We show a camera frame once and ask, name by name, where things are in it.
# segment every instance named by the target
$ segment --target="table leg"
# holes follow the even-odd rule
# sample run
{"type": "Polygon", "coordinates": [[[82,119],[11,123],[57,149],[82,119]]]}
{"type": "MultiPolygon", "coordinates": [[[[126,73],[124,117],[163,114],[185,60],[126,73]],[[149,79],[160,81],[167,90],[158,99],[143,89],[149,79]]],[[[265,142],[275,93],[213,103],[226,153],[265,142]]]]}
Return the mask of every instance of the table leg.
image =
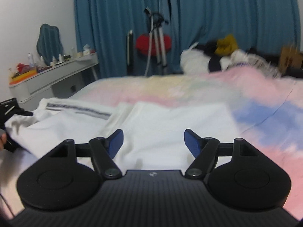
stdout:
{"type": "Polygon", "coordinates": [[[97,77],[97,74],[96,74],[96,70],[94,69],[93,66],[91,67],[91,71],[93,72],[93,76],[94,76],[95,81],[97,81],[98,77],[97,77]]]}

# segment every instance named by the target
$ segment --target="person's hand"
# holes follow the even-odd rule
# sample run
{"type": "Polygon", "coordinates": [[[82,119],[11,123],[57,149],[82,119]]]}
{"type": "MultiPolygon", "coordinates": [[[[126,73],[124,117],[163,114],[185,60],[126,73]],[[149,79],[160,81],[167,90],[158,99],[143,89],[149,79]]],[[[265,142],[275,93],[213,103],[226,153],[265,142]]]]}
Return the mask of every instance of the person's hand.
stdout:
{"type": "Polygon", "coordinates": [[[6,133],[3,133],[0,137],[0,150],[3,149],[4,144],[6,144],[6,133]]]}

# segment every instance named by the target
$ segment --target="white logo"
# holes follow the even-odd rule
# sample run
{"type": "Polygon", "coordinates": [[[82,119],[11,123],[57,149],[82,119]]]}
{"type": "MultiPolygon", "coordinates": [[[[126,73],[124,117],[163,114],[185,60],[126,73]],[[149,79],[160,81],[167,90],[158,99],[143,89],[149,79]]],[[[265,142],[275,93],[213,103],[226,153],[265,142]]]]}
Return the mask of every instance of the white logo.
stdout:
{"type": "Polygon", "coordinates": [[[152,172],[152,173],[150,173],[149,175],[150,175],[151,177],[155,177],[156,175],[158,175],[158,173],[152,172]]]}

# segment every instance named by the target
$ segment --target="curtain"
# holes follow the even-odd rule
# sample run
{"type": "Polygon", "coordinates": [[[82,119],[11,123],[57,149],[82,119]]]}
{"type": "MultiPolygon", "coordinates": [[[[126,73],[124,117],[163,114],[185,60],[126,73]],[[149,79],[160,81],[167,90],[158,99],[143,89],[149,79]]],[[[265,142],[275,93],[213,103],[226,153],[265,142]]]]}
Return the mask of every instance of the curtain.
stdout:
{"type": "MultiPolygon", "coordinates": [[[[148,33],[143,11],[146,6],[159,11],[160,1],[161,9],[168,10],[167,0],[75,0],[78,51],[86,44],[96,49],[101,78],[126,75],[126,35],[133,30],[135,42],[141,34],[148,33]]],[[[147,56],[134,50],[135,75],[144,74],[146,62],[147,56]]],[[[155,64],[153,68],[150,75],[156,72],[155,64]]]]}
{"type": "Polygon", "coordinates": [[[171,0],[173,45],[180,55],[192,43],[205,44],[232,33],[241,49],[280,54],[283,45],[300,48],[297,0],[171,0]]]}

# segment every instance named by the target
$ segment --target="tie-dye blanket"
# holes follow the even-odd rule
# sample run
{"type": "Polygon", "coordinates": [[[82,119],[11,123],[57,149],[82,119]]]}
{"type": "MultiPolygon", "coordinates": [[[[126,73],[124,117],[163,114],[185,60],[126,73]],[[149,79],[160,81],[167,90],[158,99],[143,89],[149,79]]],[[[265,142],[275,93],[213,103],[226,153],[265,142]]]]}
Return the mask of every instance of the tie-dye blanket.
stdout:
{"type": "Polygon", "coordinates": [[[170,107],[225,102],[244,139],[281,166],[292,180],[284,205],[303,217],[303,81],[268,79],[249,67],[200,76],[100,80],[72,98],[116,106],[149,101],[170,107]]]}

